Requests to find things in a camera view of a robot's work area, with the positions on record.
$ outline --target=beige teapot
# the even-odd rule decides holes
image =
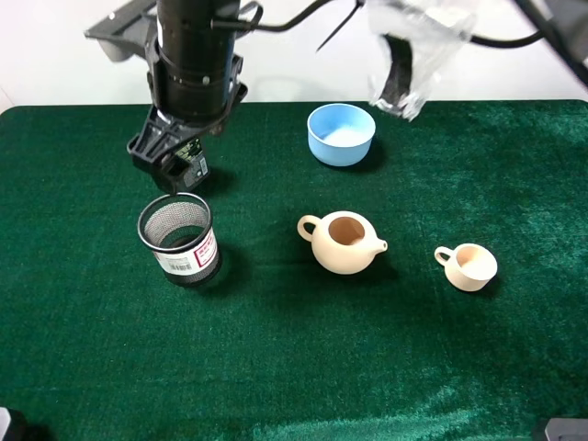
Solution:
[[[315,225],[312,233],[305,230],[306,223]],[[336,211],[322,219],[302,216],[298,233],[312,243],[319,264],[336,274],[358,273],[371,264],[376,254],[388,249],[368,220],[351,211]]]

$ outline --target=teapot spout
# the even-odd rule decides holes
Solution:
[[[372,248],[374,255],[383,253],[386,250],[388,250],[388,243],[386,241],[381,241],[380,239],[377,239],[374,242],[374,246]]]

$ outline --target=cup handle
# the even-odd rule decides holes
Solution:
[[[441,254],[445,254],[448,256],[447,259],[444,259]],[[439,262],[439,264],[441,264],[442,266],[445,266],[447,264],[447,260],[449,260],[451,258],[451,256],[453,255],[453,250],[450,250],[449,248],[446,248],[445,246],[440,246],[435,250],[435,259],[437,262]]]
[[[302,216],[300,218],[300,220],[298,221],[298,234],[300,236],[302,236],[302,239],[304,239],[305,241],[311,242],[312,241],[312,234],[310,234],[309,232],[307,232],[304,229],[304,224],[311,223],[316,227],[316,226],[318,226],[320,221],[321,220],[319,218],[317,218],[316,216],[311,216],[311,215]]]

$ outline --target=green tablecloth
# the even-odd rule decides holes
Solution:
[[[369,111],[359,166],[310,154],[313,104],[248,104],[205,147],[224,255],[200,291],[136,233],[159,192],[125,144],[147,107],[0,117],[0,405],[38,440],[472,439],[588,417],[588,107],[431,103]],[[304,214],[366,216],[389,251],[340,277]],[[452,288],[438,245],[499,262]]]

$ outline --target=teapot handle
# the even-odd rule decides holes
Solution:
[[[311,223],[316,227],[319,225],[320,221],[321,220],[319,218],[317,218],[316,216],[311,216],[310,214],[302,216],[298,221],[298,234],[302,236],[302,239],[304,239],[305,241],[312,242],[312,234],[306,231],[306,229],[304,228],[304,224]]]

